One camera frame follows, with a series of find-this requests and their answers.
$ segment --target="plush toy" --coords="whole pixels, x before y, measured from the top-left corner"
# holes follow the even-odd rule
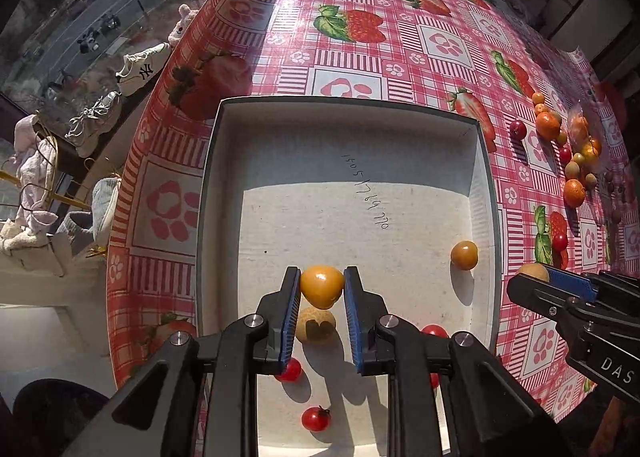
[[[169,33],[168,37],[171,47],[178,45],[178,42],[180,42],[184,32],[187,30],[187,26],[191,24],[191,21],[198,14],[198,10],[192,10],[186,4],[180,4],[178,12],[180,13],[180,20],[175,23],[174,30]]]

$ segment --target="metal bolt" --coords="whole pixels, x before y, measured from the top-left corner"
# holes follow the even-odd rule
[[[186,331],[176,331],[171,336],[169,336],[169,341],[171,345],[184,345],[189,341],[191,336]]]
[[[380,317],[380,325],[388,329],[393,329],[399,323],[400,321],[398,320],[398,318],[396,318],[392,314],[385,314],[384,316]]]
[[[254,313],[244,317],[244,324],[247,327],[257,327],[262,325],[262,322],[264,322],[264,318],[259,314]]]
[[[474,337],[468,332],[459,332],[453,339],[461,347],[469,347],[474,342]]]

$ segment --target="road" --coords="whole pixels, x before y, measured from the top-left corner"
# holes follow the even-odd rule
[[[146,11],[151,10],[163,0],[140,0]],[[38,59],[34,75],[43,83],[56,79],[60,68],[72,76],[80,76],[95,59],[97,53],[104,52],[111,42],[116,39],[118,32],[98,38],[100,49],[92,54],[80,54],[77,39],[106,12],[114,12],[121,21],[119,31],[126,30],[131,24],[143,16],[136,0],[89,0],[88,6],[82,14],[60,25],[43,44],[45,52]]]

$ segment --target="pink checkered tablecloth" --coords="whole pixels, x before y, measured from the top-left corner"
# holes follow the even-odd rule
[[[557,51],[510,20],[482,0],[207,0],[146,105],[124,169],[107,277],[117,385],[172,329],[194,330],[198,201],[220,97],[330,95],[450,110],[455,96],[454,110],[468,103],[491,151],[503,289],[534,260],[539,206],[568,222],[570,270],[637,275],[638,205],[612,108],[579,50]],[[500,76],[495,52],[515,81]],[[535,133],[527,84],[564,118],[580,101],[614,195],[594,192],[577,211],[565,208],[558,147]],[[515,118],[529,129],[521,143],[508,133]],[[607,220],[612,206],[619,225]],[[503,292],[498,331],[503,364],[555,419],[582,400],[590,384],[564,363],[554,322]]]

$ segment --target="ny logo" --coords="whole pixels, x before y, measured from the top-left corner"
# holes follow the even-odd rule
[[[151,68],[151,65],[148,63],[145,63],[142,65],[142,67],[140,68],[140,76],[142,76],[142,79],[145,80],[145,76],[149,77],[154,73],[154,70]]]

